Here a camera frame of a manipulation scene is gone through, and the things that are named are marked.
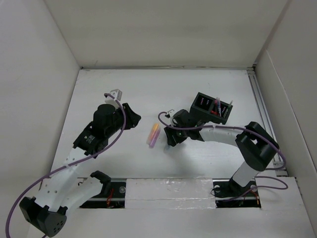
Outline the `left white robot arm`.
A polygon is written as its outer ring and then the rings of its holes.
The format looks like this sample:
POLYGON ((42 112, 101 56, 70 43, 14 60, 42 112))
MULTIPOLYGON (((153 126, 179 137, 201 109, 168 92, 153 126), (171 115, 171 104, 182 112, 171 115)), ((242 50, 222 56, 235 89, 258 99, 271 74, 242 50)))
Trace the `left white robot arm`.
POLYGON ((99 105, 93 120, 73 143, 65 168, 51 175, 47 184, 35 197, 24 197, 19 207, 27 222, 52 238, 66 223, 69 214, 93 196, 106 196, 110 192, 111 178, 101 171, 92 172, 78 187, 73 188, 83 166, 108 146, 117 131, 135 128, 141 116, 127 103, 119 108, 111 104, 99 105))

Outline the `pink highlighter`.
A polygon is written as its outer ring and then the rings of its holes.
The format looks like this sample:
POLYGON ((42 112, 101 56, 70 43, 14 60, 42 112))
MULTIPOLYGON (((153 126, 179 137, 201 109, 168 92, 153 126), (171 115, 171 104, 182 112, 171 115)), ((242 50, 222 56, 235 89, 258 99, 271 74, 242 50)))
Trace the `pink highlighter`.
POLYGON ((158 139, 158 137, 159 137, 160 131, 161 131, 161 129, 160 129, 160 127, 159 127, 159 129, 158 129, 158 131, 156 132, 154 138, 152 139, 151 143, 149 144, 149 147, 150 147, 150 148, 153 148, 153 147, 155 146, 155 143, 156 143, 156 141, 157 141, 157 139, 158 139))

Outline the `blue gel pen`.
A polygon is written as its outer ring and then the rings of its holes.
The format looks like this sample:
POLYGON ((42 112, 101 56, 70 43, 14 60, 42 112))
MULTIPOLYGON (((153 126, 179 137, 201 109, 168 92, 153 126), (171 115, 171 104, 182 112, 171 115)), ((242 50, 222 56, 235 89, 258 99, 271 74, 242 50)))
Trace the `blue gel pen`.
POLYGON ((221 111, 221 101, 220 101, 220 98, 218 98, 218 109, 219 109, 219 111, 221 111))

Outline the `dark red gel pen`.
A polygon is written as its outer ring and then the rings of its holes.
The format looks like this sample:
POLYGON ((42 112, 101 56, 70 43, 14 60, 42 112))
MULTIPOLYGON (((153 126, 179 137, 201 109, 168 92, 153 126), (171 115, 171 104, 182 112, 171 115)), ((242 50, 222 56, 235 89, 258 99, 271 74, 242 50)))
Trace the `dark red gel pen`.
POLYGON ((219 109, 218 109, 218 97, 216 97, 214 103, 215 103, 215 110, 217 111, 217 113, 219 113, 219 109))

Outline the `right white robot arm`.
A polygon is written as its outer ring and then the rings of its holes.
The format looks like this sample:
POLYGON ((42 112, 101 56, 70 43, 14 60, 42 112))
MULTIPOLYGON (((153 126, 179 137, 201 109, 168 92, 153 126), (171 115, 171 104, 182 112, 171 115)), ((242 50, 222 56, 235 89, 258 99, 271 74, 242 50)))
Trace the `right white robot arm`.
POLYGON ((218 142, 235 146, 239 149, 244 162, 230 178, 224 188, 234 195, 246 191, 248 183, 256 175, 265 171, 279 151, 277 142, 257 122, 248 125, 225 126, 213 122, 195 119, 187 110, 180 110, 170 118, 164 132, 169 146, 176 146, 190 138, 201 142, 218 142))

